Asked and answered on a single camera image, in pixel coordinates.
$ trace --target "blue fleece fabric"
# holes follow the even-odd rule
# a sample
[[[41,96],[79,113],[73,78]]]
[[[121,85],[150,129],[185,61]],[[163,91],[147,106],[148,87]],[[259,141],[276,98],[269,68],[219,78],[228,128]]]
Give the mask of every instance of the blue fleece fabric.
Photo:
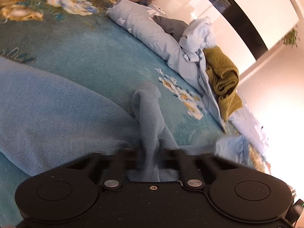
[[[0,57],[0,226],[21,220],[13,195],[28,175],[91,152],[114,154],[119,148],[131,148],[141,141],[145,165],[143,170],[130,173],[129,178],[177,180],[175,171],[157,166],[159,139],[167,148],[179,148],[165,125],[160,97],[156,86],[142,83],[133,95],[134,119],[112,101],[83,86]],[[248,163],[248,143],[240,137],[208,147],[182,148],[195,154],[208,150]]]

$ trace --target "knit fabric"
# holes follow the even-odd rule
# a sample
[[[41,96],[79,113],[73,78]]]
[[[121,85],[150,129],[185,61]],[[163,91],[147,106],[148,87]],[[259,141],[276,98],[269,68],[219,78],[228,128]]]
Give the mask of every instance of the knit fabric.
[[[219,96],[218,106],[221,117],[227,122],[235,110],[243,107],[242,100],[236,93],[239,71],[220,47],[206,48],[203,52],[206,57],[206,73],[209,82]]]

